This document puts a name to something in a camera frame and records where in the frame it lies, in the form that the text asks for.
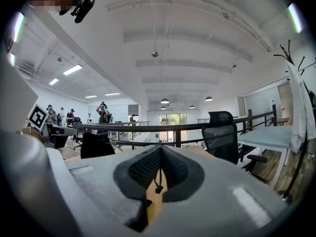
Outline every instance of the office chair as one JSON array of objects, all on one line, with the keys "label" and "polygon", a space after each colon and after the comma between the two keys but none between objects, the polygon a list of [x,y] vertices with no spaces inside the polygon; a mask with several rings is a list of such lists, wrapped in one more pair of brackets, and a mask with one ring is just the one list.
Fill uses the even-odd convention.
[{"label": "office chair", "polygon": [[[237,126],[233,123],[233,116],[229,112],[209,112],[210,122],[202,128],[203,139],[207,151],[217,158],[228,160],[234,164],[238,163],[238,142]],[[259,179],[266,182],[261,177],[252,174],[252,170],[257,162],[267,162],[267,158],[262,156],[247,156],[251,160],[244,169]]]},{"label": "office chair", "polygon": [[81,144],[79,142],[79,138],[78,138],[78,133],[79,131],[82,131],[82,122],[81,119],[79,117],[74,117],[73,120],[73,128],[76,129],[76,135],[74,135],[74,142],[77,142],[79,145],[74,147],[74,150],[78,147],[81,147]]}]

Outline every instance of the ceiling light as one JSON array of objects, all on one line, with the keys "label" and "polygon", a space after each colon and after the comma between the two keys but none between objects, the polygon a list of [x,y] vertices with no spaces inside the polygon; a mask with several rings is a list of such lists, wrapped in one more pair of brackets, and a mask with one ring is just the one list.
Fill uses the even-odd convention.
[{"label": "ceiling light", "polygon": [[55,78],[53,81],[51,81],[50,83],[49,83],[49,85],[53,85],[53,84],[55,84],[56,82],[58,82],[59,80],[57,79],[57,78]]},{"label": "ceiling light", "polygon": [[298,17],[298,13],[297,13],[297,9],[296,9],[296,6],[295,4],[291,3],[290,6],[288,7],[290,13],[291,13],[291,16],[293,18],[293,21],[294,21],[294,24],[295,24],[295,28],[296,28],[296,31],[298,33],[300,33],[302,31],[302,24],[300,22],[300,19]]},{"label": "ceiling light", "polygon": [[14,61],[15,61],[15,55],[13,53],[10,53],[10,63],[12,66],[14,66]]},{"label": "ceiling light", "polygon": [[71,74],[79,69],[82,69],[82,66],[78,64],[78,65],[74,66],[73,68],[68,69],[66,72],[64,72],[64,75],[67,76],[67,75],[69,75],[69,74]]},{"label": "ceiling light", "polygon": [[169,100],[166,99],[166,98],[163,98],[160,102],[161,102],[162,104],[169,104]]},{"label": "ceiling light", "polygon": [[23,18],[24,18],[24,15],[21,12],[18,12],[18,16],[17,16],[15,26],[14,26],[14,36],[13,36],[14,42],[16,42],[16,40],[18,39],[18,34],[21,28]]},{"label": "ceiling light", "polygon": [[106,96],[113,96],[113,95],[120,95],[120,93],[108,93],[108,94],[104,94]]}]

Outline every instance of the ceiling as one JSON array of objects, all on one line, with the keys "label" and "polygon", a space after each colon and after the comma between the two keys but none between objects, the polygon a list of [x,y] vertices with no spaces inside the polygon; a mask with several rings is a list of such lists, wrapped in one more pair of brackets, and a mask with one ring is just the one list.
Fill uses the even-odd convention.
[{"label": "ceiling", "polygon": [[[106,93],[120,92],[65,46],[27,6],[23,13],[25,17],[14,53],[15,67],[25,79],[87,102],[104,99]],[[77,64],[82,69],[68,76],[63,74]],[[54,78],[59,81],[49,85]],[[97,98],[85,98],[91,95]]]},{"label": "ceiling", "polygon": [[[102,10],[107,14],[100,19]],[[79,25],[66,22],[69,15],[55,17],[68,27],[65,31],[73,39],[87,29],[95,31],[85,38],[95,47],[93,51],[84,38],[77,43],[112,77],[119,74],[115,83],[108,77],[114,87],[105,74],[101,76],[92,63],[93,68],[82,61],[29,10],[25,13],[16,64],[31,70],[33,81],[49,86],[58,78],[52,88],[80,99],[117,91],[128,96],[133,86],[141,84],[150,111],[160,109],[162,98],[188,110],[190,105],[200,108],[207,96],[218,101],[224,93],[241,91],[237,84],[247,84],[245,75],[262,74],[256,71],[257,64],[296,34],[284,0],[97,0]],[[103,28],[96,25],[97,20]],[[157,58],[153,51],[159,53]],[[62,74],[78,63],[83,69],[69,76]],[[131,75],[141,77],[140,83]],[[131,83],[129,90],[119,84],[124,76],[129,77],[124,81]]]},{"label": "ceiling", "polygon": [[[104,0],[152,105],[199,107],[295,34],[283,0]],[[153,58],[151,53],[159,53]]]}]

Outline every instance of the wooden floor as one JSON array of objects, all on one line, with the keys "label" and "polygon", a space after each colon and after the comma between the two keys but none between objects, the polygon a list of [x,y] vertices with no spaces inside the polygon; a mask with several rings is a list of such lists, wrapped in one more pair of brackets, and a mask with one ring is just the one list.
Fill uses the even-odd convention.
[{"label": "wooden floor", "polygon": [[[74,146],[77,146],[78,143],[74,143],[71,139],[68,139],[64,148],[59,149],[61,155],[64,160],[68,160],[71,158],[79,158],[80,156],[80,148],[76,148],[74,150]],[[316,140],[309,142],[308,153],[316,155]],[[266,150],[263,152],[263,156],[268,158],[267,163],[257,163],[253,173],[262,177],[267,181],[267,184],[270,184],[274,174],[277,170],[277,164],[279,161],[281,153]],[[294,154],[291,152],[291,155],[288,160],[287,166],[284,166],[280,175],[280,178],[275,186],[275,191],[286,190],[290,181],[292,180],[294,171],[296,169],[297,163],[299,159],[299,154]],[[300,170],[299,176],[294,183],[294,186],[291,190],[291,194],[293,195],[293,201],[297,201],[304,196],[304,192],[309,185],[309,182],[315,173],[316,170],[316,157],[312,159],[308,159],[308,156],[305,155],[302,168]],[[166,188],[165,178],[162,180],[162,186]],[[161,195],[155,194],[155,185],[154,182],[151,183],[150,187],[147,190],[147,199],[153,201],[153,204],[148,208],[148,218],[149,222],[152,221],[160,212],[162,198]]]}]

